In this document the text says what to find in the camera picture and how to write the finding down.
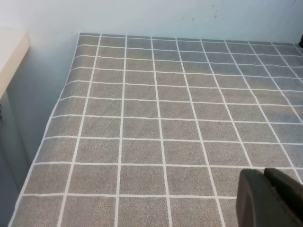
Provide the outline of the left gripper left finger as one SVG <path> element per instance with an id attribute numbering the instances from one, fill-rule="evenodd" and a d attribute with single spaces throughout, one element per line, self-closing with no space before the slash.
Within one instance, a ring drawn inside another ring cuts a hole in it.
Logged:
<path id="1" fill-rule="evenodd" d="M 274 187 L 259 171 L 240 172 L 236 198 L 240 227 L 294 227 L 295 218 Z"/>

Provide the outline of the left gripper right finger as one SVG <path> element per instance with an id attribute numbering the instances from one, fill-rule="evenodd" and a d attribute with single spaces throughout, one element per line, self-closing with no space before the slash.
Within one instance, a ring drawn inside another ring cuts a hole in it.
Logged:
<path id="1" fill-rule="evenodd" d="M 291 217 L 303 226 L 303 185 L 287 174 L 275 168 L 265 168 L 264 176 L 274 187 L 277 194 L 286 205 Z"/>

